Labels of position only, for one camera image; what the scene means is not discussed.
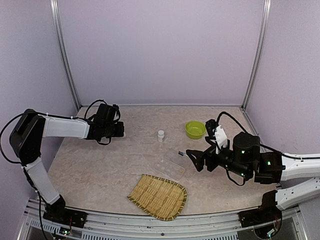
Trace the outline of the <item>clear plastic pill organizer box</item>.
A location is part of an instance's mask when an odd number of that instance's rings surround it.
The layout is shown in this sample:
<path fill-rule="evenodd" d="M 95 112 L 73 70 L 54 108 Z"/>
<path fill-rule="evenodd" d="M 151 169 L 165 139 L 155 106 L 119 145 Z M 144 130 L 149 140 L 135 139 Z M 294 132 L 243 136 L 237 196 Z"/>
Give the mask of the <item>clear plastic pill organizer box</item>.
<path fill-rule="evenodd" d="M 155 163 L 154 169 L 178 181 L 191 165 L 191 160 L 184 152 L 170 148 L 164 156 Z"/>

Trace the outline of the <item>white capped pill bottle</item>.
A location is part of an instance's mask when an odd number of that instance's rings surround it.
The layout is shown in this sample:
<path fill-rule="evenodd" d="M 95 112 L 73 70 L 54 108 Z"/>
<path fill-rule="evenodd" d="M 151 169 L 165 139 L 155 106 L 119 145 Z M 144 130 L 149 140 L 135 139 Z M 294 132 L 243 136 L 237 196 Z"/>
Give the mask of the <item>white capped pill bottle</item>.
<path fill-rule="evenodd" d="M 157 140 L 162 143 L 164 141 L 165 138 L 165 132 L 163 130 L 159 130 L 157 132 Z"/>

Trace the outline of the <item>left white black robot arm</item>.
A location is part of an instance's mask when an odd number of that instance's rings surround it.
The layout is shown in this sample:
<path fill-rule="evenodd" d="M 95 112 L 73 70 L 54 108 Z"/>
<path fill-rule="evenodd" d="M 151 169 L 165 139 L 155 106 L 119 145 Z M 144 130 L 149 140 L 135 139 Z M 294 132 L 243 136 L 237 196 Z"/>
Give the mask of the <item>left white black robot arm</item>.
<path fill-rule="evenodd" d="M 97 103 L 98 109 L 91 116 L 60 116 L 28 108 L 5 125 L 7 128 L 16 122 L 9 135 L 9 144 L 17 160 L 9 159 L 4 150 L 0 152 L 6 161 L 21 166 L 30 186 L 45 203 L 45 219 L 63 223 L 75 216 L 83 218 L 86 214 L 67 208 L 64 198 L 51 182 L 42 161 L 43 141 L 73 138 L 107 146 L 113 138 L 125 136 L 119 106 L 109 105 L 102 99 L 98 99 Z"/>

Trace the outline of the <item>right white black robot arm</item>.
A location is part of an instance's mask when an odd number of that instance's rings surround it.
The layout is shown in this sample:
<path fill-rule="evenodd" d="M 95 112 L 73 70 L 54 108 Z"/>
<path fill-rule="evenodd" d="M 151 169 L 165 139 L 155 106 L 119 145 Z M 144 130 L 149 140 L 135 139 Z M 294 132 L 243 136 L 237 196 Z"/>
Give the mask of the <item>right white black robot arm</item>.
<path fill-rule="evenodd" d="M 267 223 L 282 218 L 282 211 L 320 194 L 320 157 L 317 154 L 294 155 L 277 150 L 260 152 L 260 138 L 240 132 L 233 141 L 219 134 L 206 137 L 211 146 L 205 151 L 186 150 L 197 171 L 212 172 L 222 167 L 246 183 L 250 179 L 263 185 L 307 178 L 285 189 L 272 190 L 262 196 L 261 205 L 239 212 L 242 227 Z"/>

